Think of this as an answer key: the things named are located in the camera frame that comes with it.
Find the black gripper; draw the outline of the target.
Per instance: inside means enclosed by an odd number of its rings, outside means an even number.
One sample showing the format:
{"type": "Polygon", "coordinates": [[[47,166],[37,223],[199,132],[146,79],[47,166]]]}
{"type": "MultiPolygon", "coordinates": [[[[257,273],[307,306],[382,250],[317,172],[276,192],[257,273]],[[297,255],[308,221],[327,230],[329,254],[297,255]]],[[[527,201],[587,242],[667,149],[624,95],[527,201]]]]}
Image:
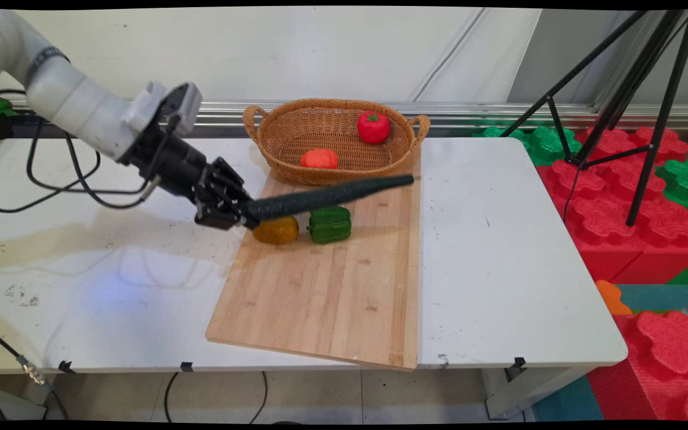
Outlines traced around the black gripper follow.
{"type": "Polygon", "coordinates": [[[218,157],[208,163],[207,156],[162,130],[158,124],[148,125],[121,158],[123,165],[132,165],[145,180],[160,177],[159,187],[189,201],[195,201],[195,223],[205,228],[229,231],[235,226],[253,231],[259,221],[248,213],[247,201],[254,201],[244,188],[245,180],[218,157]],[[198,190],[203,173],[212,167],[212,192],[198,190]]]}

